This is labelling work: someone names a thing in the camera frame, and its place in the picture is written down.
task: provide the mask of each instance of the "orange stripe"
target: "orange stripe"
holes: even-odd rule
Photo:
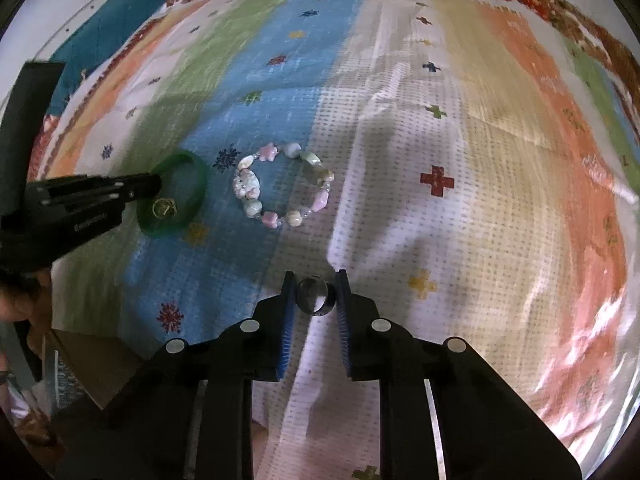
[[[101,118],[109,113],[123,88],[135,76],[146,59],[169,34],[172,28],[184,18],[193,14],[208,0],[199,0],[191,5],[177,7],[166,15],[139,43],[130,50],[122,61],[111,71],[89,97],[84,109],[75,117],[70,128],[63,132],[62,141],[50,161],[47,178],[72,174],[89,132]]]
[[[476,5],[538,85],[553,112],[572,176],[564,190],[563,206],[577,290],[562,314],[561,344],[534,402],[542,406],[539,415],[569,446],[598,422],[600,400],[614,363],[620,311],[616,304],[622,300],[626,283],[622,233],[612,192],[594,183],[588,173],[589,167],[606,168],[606,164],[554,60],[519,14]]]

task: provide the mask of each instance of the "person's hand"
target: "person's hand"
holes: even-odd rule
[[[42,338],[51,328],[50,270],[36,272],[35,278],[40,288],[31,294],[0,284],[0,320],[11,322],[28,319],[31,329],[27,344],[34,354],[42,357]]]

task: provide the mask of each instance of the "beaded bracelet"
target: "beaded bracelet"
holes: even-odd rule
[[[247,217],[261,220],[264,225],[271,229],[277,229],[283,222],[278,218],[278,214],[273,211],[262,212],[262,202],[258,200],[260,196],[260,181],[249,167],[254,163],[256,158],[261,162],[267,160],[273,162],[280,152],[284,152],[288,158],[300,158],[307,162],[313,168],[317,179],[316,184],[318,191],[314,196],[311,207],[303,207],[299,210],[295,209],[287,212],[284,216],[286,223],[291,227],[298,227],[302,224],[303,219],[308,218],[312,213],[318,212],[326,207],[326,203],[329,200],[331,183],[335,178],[334,172],[325,168],[316,154],[303,151],[297,142],[290,142],[282,148],[278,148],[270,142],[254,154],[247,155],[243,158],[238,162],[238,167],[234,175],[234,195],[242,201],[244,214]]]

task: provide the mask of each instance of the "green bead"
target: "green bead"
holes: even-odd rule
[[[315,153],[300,152],[300,158],[302,160],[306,160],[312,166],[320,166],[320,164],[322,164],[322,161],[320,160],[320,157],[317,156]]]

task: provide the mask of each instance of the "white bead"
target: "white bead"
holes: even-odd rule
[[[233,180],[233,190],[236,198],[244,197],[256,199],[260,196],[260,181],[251,170],[242,170]]]
[[[302,215],[300,214],[300,211],[289,211],[284,216],[284,219],[291,227],[298,227],[302,224]]]
[[[253,218],[260,211],[262,211],[262,202],[259,200],[249,200],[249,202],[244,203],[244,214],[249,218]]]
[[[246,170],[249,166],[251,166],[254,163],[254,160],[255,158],[253,155],[247,155],[240,162],[238,162],[238,170]]]
[[[287,157],[296,158],[302,151],[302,147],[297,142],[290,142],[285,145],[282,151],[287,155]]]
[[[300,158],[302,160],[306,160],[312,166],[320,166],[320,164],[322,164],[322,161],[320,160],[320,157],[317,156],[315,153],[300,152]]]

